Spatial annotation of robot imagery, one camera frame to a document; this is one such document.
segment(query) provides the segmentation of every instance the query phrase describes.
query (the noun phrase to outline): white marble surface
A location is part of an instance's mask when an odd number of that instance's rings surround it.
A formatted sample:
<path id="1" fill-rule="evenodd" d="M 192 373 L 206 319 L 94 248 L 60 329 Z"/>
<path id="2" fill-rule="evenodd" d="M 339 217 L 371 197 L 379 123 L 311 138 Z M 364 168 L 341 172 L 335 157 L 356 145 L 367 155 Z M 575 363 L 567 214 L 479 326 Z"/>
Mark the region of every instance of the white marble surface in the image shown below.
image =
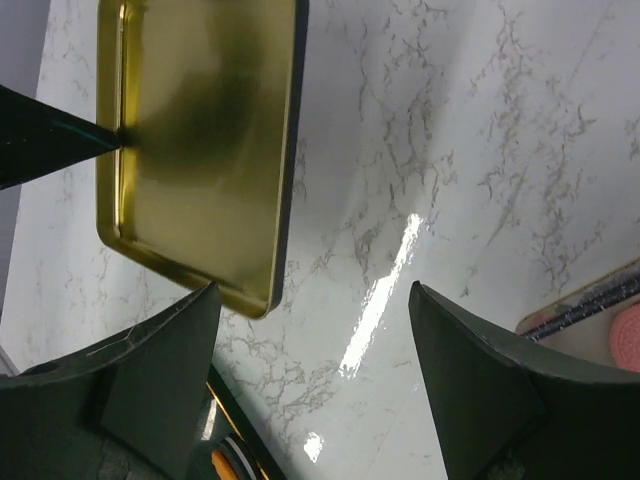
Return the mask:
<path id="1" fill-rule="evenodd" d="M 283 304 L 225 312 L 214 358 L 291 478 L 446 478 L 412 281 L 514 328 L 640 256 L 639 21 L 632 0 L 311 0 Z M 95 118 L 95 37 L 95 0 L 52 0 L 40 100 Z M 22 190 L 0 329 L 21 369 L 184 293 L 100 245 L 93 196 L 93 162 Z"/>

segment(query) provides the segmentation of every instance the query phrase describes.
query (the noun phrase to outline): pink object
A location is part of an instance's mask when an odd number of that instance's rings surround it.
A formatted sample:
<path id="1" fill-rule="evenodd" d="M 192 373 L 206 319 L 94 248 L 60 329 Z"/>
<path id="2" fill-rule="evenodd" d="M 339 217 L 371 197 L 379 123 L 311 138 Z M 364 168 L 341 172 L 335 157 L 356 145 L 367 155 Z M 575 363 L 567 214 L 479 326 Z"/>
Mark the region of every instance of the pink object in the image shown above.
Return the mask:
<path id="1" fill-rule="evenodd" d="M 609 332 L 609 346 L 619 368 L 640 372 L 640 304 L 616 316 Z"/>

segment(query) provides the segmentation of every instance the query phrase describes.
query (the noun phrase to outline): gold tray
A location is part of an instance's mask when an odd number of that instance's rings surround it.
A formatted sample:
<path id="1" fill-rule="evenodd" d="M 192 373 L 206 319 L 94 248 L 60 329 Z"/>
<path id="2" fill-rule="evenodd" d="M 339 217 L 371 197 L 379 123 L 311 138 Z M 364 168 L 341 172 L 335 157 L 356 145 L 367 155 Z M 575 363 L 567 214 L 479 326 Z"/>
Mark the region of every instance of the gold tray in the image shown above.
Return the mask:
<path id="1" fill-rule="evenodd" d="M 308 5 L 101 0 L 105 245 L 259 318 L 282 296 Z"/>

